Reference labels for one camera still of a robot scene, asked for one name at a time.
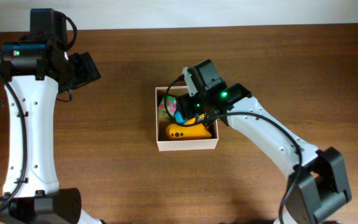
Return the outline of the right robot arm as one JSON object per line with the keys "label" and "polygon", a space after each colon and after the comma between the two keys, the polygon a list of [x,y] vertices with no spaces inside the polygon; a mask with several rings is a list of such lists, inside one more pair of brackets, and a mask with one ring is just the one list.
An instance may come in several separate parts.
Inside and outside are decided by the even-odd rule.
{"label": "right robot arm", "polygon": [[184,67],[178,78],[188,87],[178,109],[187,119],[205,114],[203,124],[220,119],[249,138],[287,180],[275,223],[324,223],[352,199],[343,155],[303,140],[270,115],[243,85],[228,86],[207,59]]}

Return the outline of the multicoloured puzzle cube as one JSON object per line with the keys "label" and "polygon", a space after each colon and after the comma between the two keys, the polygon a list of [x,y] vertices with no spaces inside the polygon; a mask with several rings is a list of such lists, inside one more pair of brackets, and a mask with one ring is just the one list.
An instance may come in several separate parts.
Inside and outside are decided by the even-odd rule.
{"label": "multicoloured puzzle cube", "polygon": [[163,96],[158,107],[158,114],[165,118],[174,117],[177,111],[177,99],[174,96]]}

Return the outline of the red grey toy truck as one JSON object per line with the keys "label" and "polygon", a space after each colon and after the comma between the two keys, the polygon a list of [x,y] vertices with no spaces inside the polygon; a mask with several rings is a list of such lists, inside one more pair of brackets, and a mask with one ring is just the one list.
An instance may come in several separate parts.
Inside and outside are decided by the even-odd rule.
{"label": "red grey toy truck", "polygon": [[208,116],[205,113],[196,115],[196,122],[203,122]]}

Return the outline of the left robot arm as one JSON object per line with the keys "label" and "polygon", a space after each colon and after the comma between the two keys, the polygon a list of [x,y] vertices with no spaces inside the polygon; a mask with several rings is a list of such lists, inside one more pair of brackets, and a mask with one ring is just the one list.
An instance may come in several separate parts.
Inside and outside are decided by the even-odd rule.
{"label": "left robot arm", "polygon": [[51,8],[32,9],[30,32],[0,51],[9,107],[9,163],[0,197],[2,223],[97,223],[76,188],[61,189],[53,155],[58,95],[99,80],[89,53],[69,54],[73,21]]}

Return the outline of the orange toy animal figure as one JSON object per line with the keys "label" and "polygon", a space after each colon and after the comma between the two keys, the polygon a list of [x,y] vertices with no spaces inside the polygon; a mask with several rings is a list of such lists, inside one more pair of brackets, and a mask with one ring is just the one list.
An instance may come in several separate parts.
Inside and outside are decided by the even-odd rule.
{"label": "orange toy animal figure", "polygon": [[200,140],[210,139],[212,134],[209,129],[203,124],[197,124],[196,118],[191,118],[185,124],[192,124],[190,127],[183,127],[177,124],[169,124],[166,127],[166,137],[171,141],[187,141],[187,140]]}

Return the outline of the blue ball with eyes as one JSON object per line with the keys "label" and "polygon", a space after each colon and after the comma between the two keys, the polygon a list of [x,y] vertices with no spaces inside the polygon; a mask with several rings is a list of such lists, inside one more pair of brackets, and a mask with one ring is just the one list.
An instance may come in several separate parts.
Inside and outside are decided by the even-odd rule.
{"label": "blue ball with eyes", "polygon": [[174,118],[175,118],[175,121],[179,124],[185,124],[187,122],[187,119],[183,118],[180,111],[178,111],[178,110],[176,110],[176,112],[174,113]]}

